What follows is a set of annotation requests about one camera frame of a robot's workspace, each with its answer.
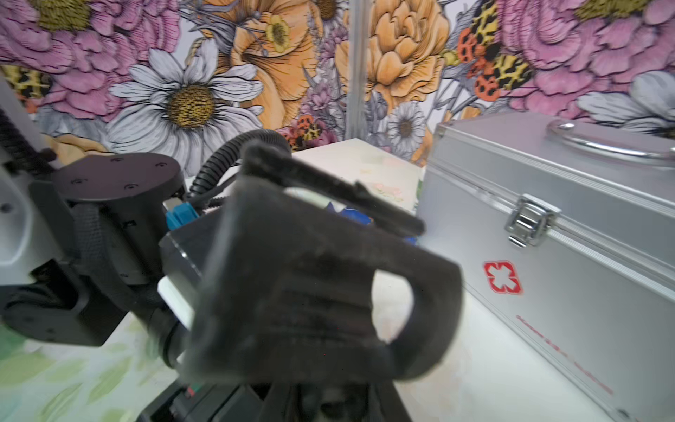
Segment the blue snack packet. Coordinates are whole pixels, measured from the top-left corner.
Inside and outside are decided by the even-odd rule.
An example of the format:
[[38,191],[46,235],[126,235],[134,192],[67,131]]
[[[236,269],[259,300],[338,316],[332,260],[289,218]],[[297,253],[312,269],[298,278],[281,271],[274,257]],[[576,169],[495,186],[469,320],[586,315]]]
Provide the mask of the blue snack packet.
[[325,210],[332,212],[333,214],[344,216],[344,218],[347,218],[351,221],[354,221],[355,223],[364,226],[374,225],[373,218],[367,216],[366,214],[363,214],[357,209],[351,209],[350,207],[343,207],[342,209],[337,209],[332,202],[329,202],[328,205],[325,207]]

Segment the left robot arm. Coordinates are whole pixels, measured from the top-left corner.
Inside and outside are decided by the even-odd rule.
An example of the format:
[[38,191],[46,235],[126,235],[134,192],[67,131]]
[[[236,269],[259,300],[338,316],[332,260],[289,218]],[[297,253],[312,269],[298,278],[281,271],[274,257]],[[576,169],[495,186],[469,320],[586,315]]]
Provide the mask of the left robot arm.
[[231,216],[217,225],[188,193],[179,163],[152,152],[87,156],[65,165],[1,87],[1,278],[33,339],[101,346],[127,314],[149,325],[165,365],[191,381],[260,381],[274,363],[253,325],[277,290],[259,249],[297,202],[300,168],[276,133],[225,146],[242,159]]

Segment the silver aluminium first aid case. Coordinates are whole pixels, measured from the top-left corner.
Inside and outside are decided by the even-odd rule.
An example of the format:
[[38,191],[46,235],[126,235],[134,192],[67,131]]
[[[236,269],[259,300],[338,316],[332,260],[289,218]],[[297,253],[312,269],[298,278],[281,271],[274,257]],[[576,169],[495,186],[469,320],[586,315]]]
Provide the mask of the silver aluminium first aid case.
[[436,128],[420,244],[617,421],[674,418],[674,142],[544,114]]

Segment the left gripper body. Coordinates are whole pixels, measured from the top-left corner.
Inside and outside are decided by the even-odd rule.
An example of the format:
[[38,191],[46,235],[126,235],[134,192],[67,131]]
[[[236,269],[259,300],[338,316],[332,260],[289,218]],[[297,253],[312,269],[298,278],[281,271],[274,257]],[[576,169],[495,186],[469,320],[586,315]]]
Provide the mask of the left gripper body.
[[186,384],[177,380],[148,404],[136,421],[255,421],[263,402],[263,384]]

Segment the black stand pole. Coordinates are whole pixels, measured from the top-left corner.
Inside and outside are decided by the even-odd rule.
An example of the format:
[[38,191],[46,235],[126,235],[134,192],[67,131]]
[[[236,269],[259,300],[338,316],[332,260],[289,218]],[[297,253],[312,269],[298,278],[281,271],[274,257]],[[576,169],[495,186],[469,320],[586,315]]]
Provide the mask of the black stand pole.
[[[269,247],[253,243],[264,267],[279,263],[264,278],[277,295],[253,322],[274,363],[260,381],[183,377],[267,385],[259,421],[407,421],[395,382],[441,362],[461,316],[462,271],[411,242],[425,230],[415,216],[293,160],[284,193],[297,204]],[[329,202],[374,225],[325,210]]]

